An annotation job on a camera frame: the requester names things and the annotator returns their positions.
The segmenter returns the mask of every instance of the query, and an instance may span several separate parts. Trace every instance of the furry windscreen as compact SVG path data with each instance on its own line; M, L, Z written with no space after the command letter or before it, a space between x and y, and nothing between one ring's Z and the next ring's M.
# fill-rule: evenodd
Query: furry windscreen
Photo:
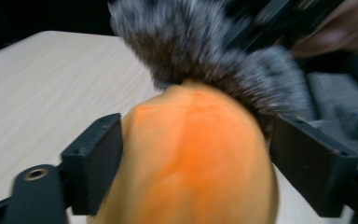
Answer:
M149 68L158 89L193 78L231 95L259 115L308 119L304 76L280 47L248 54L225 49L233 26L219 0L116 0L111 24Z

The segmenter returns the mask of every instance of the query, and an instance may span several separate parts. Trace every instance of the white table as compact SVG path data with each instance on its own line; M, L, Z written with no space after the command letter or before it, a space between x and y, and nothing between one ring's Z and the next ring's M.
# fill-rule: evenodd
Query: white table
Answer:
M0 200L19 172L59 164L94 120L124 115L156 94L148 71L117 37L44 32L0 50ZM343 223L317 217L278 176L278 223Z

